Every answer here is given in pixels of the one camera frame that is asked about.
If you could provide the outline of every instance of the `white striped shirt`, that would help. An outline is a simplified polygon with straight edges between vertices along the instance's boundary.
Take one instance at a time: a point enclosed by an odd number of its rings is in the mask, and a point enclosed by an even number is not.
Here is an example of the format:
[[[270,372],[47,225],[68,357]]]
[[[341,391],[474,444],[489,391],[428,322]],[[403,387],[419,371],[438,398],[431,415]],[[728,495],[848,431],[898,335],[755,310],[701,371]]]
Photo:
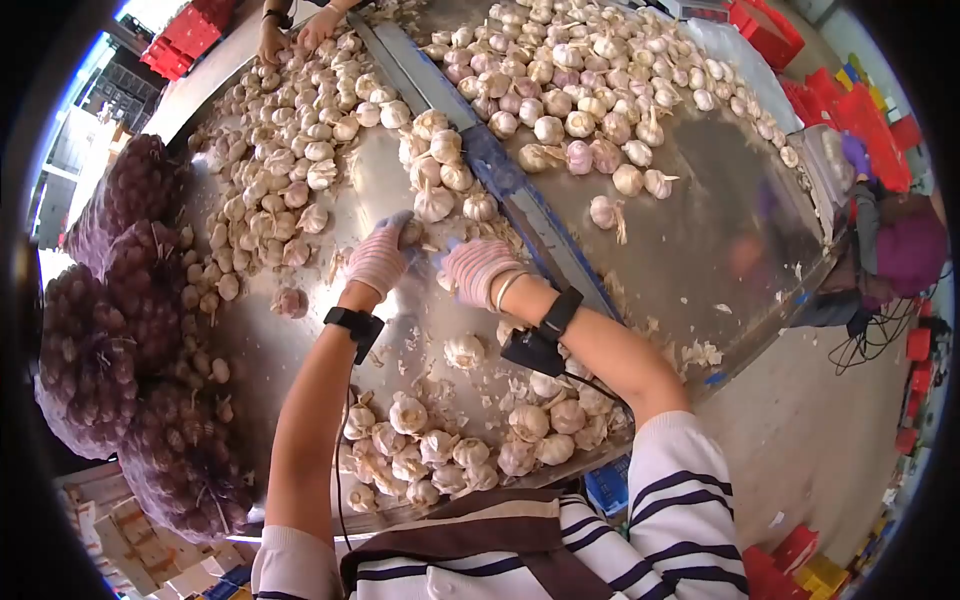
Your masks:
[[[734,545],[733,498],[720,448],[685,412],[658,415],[634,439],[628,477],[630,539],[578,495],[560,499],[564,544],[618,592],[655,600],[747,598]],[[333,551],[314,536],[267,526],[253,562],[253,592],[282,600],[339,598]],[[363,563],[351,598],[536,598],[549,596],[511,552],[425,563]]]

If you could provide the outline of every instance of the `mesh bag of garlic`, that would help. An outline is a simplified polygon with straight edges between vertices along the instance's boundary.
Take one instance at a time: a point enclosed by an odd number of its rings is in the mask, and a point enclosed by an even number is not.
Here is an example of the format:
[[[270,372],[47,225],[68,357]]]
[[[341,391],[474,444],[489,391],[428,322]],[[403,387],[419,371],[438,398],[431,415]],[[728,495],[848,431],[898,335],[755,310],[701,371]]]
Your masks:
[[[64,251],[100,273],[113,240],[140,219],[163,217],[179,185],[179,169],[160,138],[134,136],[67,231]]]
[[[138,346],[124,316],[86,265],[74,265],[44,292],[36,402],[73,452],[106,459],[137,408]]]
[[[252,500],[225,412],[169,381],[144,392],[117,452],[143,510],[193,542],[242,531]]]
[[[178,234],[162,223],[137,221],[113,242],[102,280],[137,344],[137,370],[167,366],[182,344],[180,291],[186,282]]]

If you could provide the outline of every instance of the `apron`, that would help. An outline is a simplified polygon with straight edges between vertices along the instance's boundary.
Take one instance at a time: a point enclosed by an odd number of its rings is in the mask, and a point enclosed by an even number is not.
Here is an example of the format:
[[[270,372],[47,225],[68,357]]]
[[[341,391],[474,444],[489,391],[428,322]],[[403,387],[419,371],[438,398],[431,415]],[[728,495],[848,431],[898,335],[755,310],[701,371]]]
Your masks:
[[[612,588],[564,546],[560,490],[490,490],[449,502],[430,518],[401,523],[367,540],[340,562],[347,595],[357,568],[394,557],[433,563],[484,552],[514,552],[553,600],[608,600]]]

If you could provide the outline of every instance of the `striped glove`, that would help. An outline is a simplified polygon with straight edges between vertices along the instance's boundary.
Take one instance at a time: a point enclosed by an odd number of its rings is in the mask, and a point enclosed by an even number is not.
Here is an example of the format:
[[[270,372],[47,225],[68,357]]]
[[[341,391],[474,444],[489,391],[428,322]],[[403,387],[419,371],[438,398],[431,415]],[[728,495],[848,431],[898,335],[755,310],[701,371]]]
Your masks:
[[[453,238],[446,245],[448,252],[439,255],[440,267],[457,282],[457,300],[496,312],[490,289],[493,279],[507,271],[524,270],[510,247],[500,240],[472,240],[464,244]]]
[[[403,226],[414,216],[413,210],[401,210],[377,222],[373,232],[353,251],[347,266],[347,282],[366,283],[380,294],[380,301],[407,271],[416,249],[398,247]]]

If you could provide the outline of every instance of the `bracelet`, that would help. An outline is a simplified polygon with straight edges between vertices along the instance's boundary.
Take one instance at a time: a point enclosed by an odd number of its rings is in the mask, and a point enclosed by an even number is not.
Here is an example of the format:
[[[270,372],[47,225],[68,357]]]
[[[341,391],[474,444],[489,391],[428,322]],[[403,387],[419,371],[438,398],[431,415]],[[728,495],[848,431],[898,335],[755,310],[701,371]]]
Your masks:
[[[507,293],[507,288],[513,285],[514,281],[520,279],[520,276],[526,274],[526,271],[514,271],[509,277],[507,277],[507,280],[504,281],[502,286],[500,286],[500,291],[496,293],[496,302],[493,304],[493,307],[496,308],[496,312],[503,312],[500,310],[500,302],[503,301],[503,296]]]

